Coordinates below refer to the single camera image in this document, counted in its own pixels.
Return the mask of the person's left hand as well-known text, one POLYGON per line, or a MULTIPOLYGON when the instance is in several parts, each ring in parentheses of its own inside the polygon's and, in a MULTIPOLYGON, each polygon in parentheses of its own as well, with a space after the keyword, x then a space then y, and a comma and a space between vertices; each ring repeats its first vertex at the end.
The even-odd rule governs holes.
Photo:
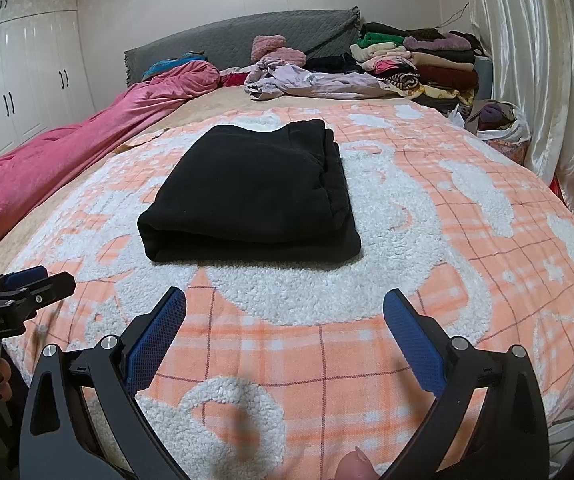
POLYGON ((0 401, 2 402, 8 402, 12 397, 10 378, 11 367, 5 359, 0 358, 0 401))

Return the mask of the person's right hand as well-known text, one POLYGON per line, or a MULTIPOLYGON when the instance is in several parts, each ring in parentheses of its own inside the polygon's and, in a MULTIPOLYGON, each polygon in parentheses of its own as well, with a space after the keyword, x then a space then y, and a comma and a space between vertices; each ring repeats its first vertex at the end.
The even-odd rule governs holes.
POLYGON ((372 462, 360 449, 354 448, 340 460, 334 480, 378 480, 380 475, 375 471, 372 462))

